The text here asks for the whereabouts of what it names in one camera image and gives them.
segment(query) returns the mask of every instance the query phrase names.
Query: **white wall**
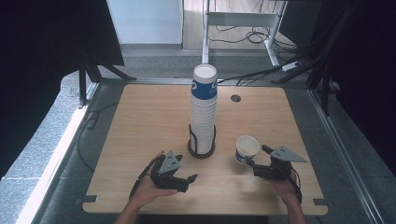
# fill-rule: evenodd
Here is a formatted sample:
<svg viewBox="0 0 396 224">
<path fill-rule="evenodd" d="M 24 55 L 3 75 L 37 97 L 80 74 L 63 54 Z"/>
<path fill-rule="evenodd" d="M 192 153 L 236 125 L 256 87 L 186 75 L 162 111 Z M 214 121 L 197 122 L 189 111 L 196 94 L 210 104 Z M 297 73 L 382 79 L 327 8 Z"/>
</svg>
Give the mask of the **white wall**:
<svg viewBox="0 0 396 224">
<path fill-rule="evenodd" d="M 180 44 L 181 0 L 107 0 L 120 44 Z"/>
</svg>

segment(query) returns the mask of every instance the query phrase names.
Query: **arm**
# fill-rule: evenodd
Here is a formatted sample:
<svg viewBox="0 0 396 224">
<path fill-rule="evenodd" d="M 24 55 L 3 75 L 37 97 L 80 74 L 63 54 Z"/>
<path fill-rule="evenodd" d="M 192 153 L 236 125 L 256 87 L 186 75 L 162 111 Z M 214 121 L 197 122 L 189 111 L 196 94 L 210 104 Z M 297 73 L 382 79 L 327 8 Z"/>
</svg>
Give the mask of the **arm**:
<svg viewBox="0 0 396 224">
<path fill-rule="evenodd" d="M 146 175 L 140 185 L 137 187 L 134 195 L 129 202 L 125 205 L 121 214 L 116 220 L 116 224 L 132 224 L 137 218 L 139 210 L 147 203 L 151 203 L 158 197 L 170 196 L 177 193 L 176 189 L 157 189 L 151 178 Z"/>
<path fill-rule="evenodd" d="M 298 201 L 293 185 L 287 180 L 270 180 L 267 181 L 274 187 L 276 193 L 282 198 L 282 202 L 288 208 L 290 224 L 305 224 L 303 209 Z"/>
</svg>

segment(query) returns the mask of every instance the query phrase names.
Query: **wooden table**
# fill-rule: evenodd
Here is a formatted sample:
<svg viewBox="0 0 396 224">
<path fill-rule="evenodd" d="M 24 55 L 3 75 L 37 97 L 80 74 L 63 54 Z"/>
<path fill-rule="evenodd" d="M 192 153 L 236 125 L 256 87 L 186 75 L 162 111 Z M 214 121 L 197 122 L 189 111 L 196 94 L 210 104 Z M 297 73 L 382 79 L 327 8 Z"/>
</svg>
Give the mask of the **wooden table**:
<svg viewBox="0 0 396 224">
<path fill-rule="evenodd" d="M 239 103 L 231 100 L 237 94 Z M 142 214 L 167 215 L 279 215 L 286 207 L 271 185 L 253 175 L 234 156 L 240 135 L 251 135 L 272 148 L 285 146 L 307 162 L 294 162 L 302 181 L 306 215 L 325 215 L 323 199 L 304 142 L 280 88 L 219 86 L 216 118 L 216 150 L 207 159 L 196 159 L 188 151 L 191 117 L 190 85 L 140 85 L 125 87 L 96 166 L 87 196 L 96 202 L 84 203 L 89 213 L 120 213 L 137 176 L 161 150 L 182 154 L 176 177 L 198 174 L 186 193 L 158 198 L 141 210 Z M 258 164 L 269 164 L 269 155 L 260 151 Z"/>
</svg>

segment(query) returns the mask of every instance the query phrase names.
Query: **wire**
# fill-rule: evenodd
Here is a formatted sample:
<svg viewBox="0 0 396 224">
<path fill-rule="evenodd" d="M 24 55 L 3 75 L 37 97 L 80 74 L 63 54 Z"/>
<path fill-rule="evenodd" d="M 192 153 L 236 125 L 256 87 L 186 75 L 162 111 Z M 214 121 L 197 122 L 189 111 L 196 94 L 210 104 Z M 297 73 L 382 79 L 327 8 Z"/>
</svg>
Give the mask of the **wire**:
<svg viewBox="0 0 396 224">
<path fill-rule="evenodd" d="M 84 157 L 81 155 L 81 151 L 80 151 L 80 147 L 79 147 L 80 137 L 82 136 L 83 132 L 85 131 L 86 126 L 87 126 L 87 124 L 88 124 L 89 121 L 91 121 L 91 120 L 93 120 L 93 119 L 98 119 L 100 113 L 101 113 L 103 110 L 108 109 L 108 108 L 110 108 L 111 106 L 117 105 L 117 104 L 118 104 L 118 103 L 114 103 L 114 104 L 111 104 L 111 105 L 107 105 L 107 106 L 104 106 L 104 107 L 100 108 L 99 110 L 95 110 L 94 112 L 92 112 L 92 115 L 90 115 L 90 116 L 87 118 L 87 120 L 85 120 L 84 124 L 82 125 L 81 129 L 79 130 L 78 138 L 77 138 L 77 146 L 76 146 L 76 148 L 77 148 L 77 153 L 78 153 L 78 156 L 79 156 L 79 158 L 81 159 L 82 163 L 84 163 L 84 165 L 85 165 L 88 169 L 90 169 L 92 172 L 94 172 L 94 169 L 85 161 Z"/>
</svg>

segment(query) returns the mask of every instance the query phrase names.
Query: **stack of paper cups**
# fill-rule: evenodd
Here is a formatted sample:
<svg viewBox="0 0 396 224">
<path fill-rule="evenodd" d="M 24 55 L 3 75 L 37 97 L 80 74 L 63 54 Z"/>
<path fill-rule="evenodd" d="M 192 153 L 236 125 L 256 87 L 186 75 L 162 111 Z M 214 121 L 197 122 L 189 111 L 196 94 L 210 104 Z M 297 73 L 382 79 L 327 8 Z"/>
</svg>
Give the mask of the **stack of paper cups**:
<svg viewBox="0 0 396 224">
<path fill-rule="evenodd" d="M 218 101 L 217 70 L 210 64 L 195 67 L 191 86 L 191 150 L 208 154 L 215 137 Z"/>
</svg>

